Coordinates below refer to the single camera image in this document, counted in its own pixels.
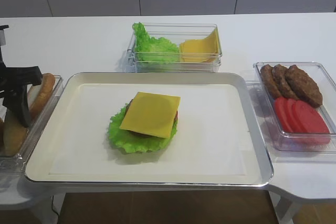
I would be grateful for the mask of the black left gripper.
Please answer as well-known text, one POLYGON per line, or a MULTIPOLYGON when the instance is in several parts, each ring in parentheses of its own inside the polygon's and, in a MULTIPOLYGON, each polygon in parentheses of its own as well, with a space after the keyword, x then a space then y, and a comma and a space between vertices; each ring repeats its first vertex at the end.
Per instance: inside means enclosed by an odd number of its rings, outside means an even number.
POLYGON ((8 67, 1 52, 1 98, 3 106, 7 107, 19 120, 19 123, 28 128, 31 125, 31 116, 27 101, 27 86, 40 85, 42 73, 38 66, 8 67))

